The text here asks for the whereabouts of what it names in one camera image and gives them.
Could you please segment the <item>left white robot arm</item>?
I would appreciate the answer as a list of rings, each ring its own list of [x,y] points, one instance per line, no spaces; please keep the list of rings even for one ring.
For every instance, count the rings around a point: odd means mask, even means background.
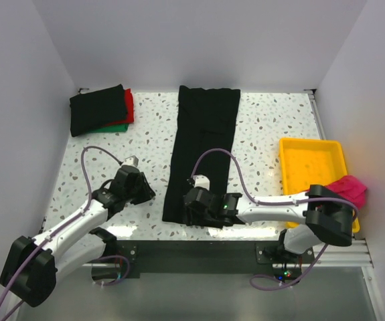
[[[82,264],[97,258],[112,261],[117,254],[116,238],[101,225],[127,203],[138,205],[154,196],[143,172],[133,165],[122,165],[109,187],[93,191],[91,198],[65,220],[35,237],[17,238],[0,284],[31,307],[39,306],[59,279]]]

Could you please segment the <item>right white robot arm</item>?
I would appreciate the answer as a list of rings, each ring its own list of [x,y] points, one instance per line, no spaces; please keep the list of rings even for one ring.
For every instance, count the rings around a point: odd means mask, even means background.
[[[244,193],[219,196],[194,187],[183,198],[186,225],[231,227],[260,221],[293,222],[280,233],[277,257],[290,263],[320,243],[349,247],[352,244],[356,206],[322,185],[278,197],[250,198]]]

